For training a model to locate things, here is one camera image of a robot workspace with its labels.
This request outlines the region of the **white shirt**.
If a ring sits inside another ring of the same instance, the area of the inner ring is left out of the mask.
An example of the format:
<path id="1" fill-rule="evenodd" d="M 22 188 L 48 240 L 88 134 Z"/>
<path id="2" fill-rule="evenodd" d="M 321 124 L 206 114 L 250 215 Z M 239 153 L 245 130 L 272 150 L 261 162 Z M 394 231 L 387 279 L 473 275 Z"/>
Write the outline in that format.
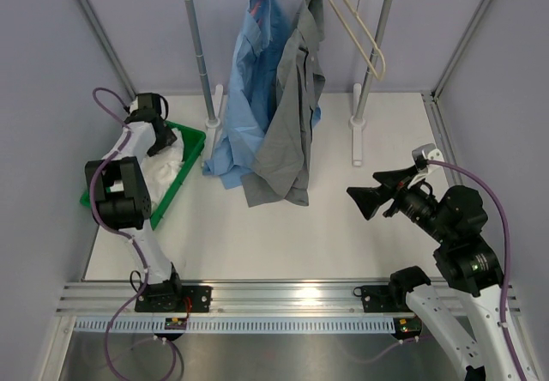
<path id="1" fill-rule="evenodd" d="M 175 181 L 184 163 L 184 141 L 180 129 L 173 129 L 177 141 L 159 154 L 146 156 L 142 163 L 142 174 L 154 212 Z"/>

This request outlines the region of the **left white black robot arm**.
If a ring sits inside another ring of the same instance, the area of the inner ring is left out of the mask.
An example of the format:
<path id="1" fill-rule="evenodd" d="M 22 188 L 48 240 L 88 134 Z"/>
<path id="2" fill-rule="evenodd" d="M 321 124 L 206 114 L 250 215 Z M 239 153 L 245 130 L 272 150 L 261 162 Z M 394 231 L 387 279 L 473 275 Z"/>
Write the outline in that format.
<path id="1" fill-rule="evenodd" d="M 136 309 L 176 311 L 184 302 L 184 290 L 154 235 L 152 201 L 141 168 L 145 157 L 177 140 L 166 123 L 167 101 L 160 94 L 138 94 L 136 109 L 127 106 L 124 119 L 102 102 L 98 105 L 121 124 L 122 132 L 103 158 L 85 165 L 93 218 L 106 231 L 127 239 L 136 254 L 142 275 Z"/>

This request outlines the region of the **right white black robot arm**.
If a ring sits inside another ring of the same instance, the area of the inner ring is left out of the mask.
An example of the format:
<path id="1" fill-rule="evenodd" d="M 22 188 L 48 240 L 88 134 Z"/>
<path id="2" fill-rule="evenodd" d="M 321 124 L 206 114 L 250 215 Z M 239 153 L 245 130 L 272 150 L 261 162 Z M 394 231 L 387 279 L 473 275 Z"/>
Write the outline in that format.
<path id="1" fill-rule="evenodd" d="M 434 166 L 465 175 L 492 197 L 503 227 L 503 261 L 481 235 L 488 215 L 479 192 L 454 185 L 436 199 L 425 181 Z M 471 172 L 440 160 L 422 160 L 406 169 L 376 172 L 373 177 L 378 187 L 349 187 L 347 194 L 366 220 L 388 203 L 384 217 L 401 213 L 437 242 L 433 252 L 437 269 L 455 291 L 473 331 L 468 333 L 459 324 L 418 266 L 390 276 L 390 304 L 399 310 L 410 310 L 426 325 L 461 379 L 537 379 L 511 317 L 510 230 L 494 192 Z"/>

